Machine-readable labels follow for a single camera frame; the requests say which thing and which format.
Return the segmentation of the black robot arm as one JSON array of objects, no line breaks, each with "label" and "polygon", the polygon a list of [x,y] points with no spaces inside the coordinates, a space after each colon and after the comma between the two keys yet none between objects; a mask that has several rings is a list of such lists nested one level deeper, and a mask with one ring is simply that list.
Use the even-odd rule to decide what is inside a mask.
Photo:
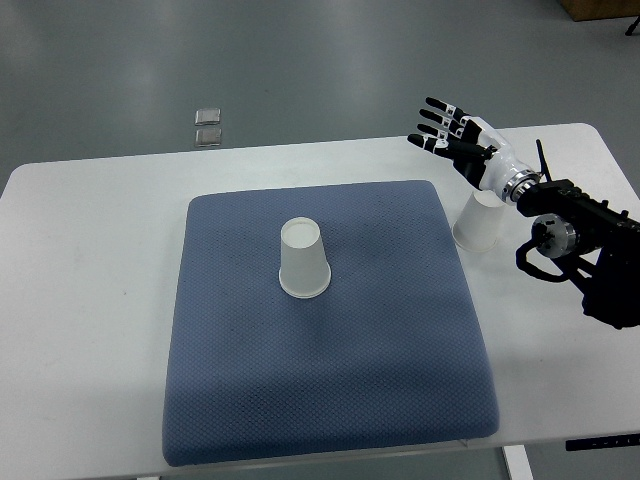
[{"label": "black robot arm", "polygon": [[529,187],[517,210],[535,219],[516,266],[549,283],[571,282],[582,309],[618,330],[639,325],[639,223],[569,180]]}]

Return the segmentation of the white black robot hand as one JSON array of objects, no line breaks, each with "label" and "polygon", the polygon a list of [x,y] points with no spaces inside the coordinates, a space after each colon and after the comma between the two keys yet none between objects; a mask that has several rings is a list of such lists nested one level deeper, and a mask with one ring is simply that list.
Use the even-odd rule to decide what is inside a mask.
[{"label": "white black robot hand", "polygon": [[425,122],[407,140],[452,162],[454,169],[475,189],[491,191],[514,205],[540,174],[521,162],[513,146],[478,116],[442,100],[428,97],[420,110]]}]

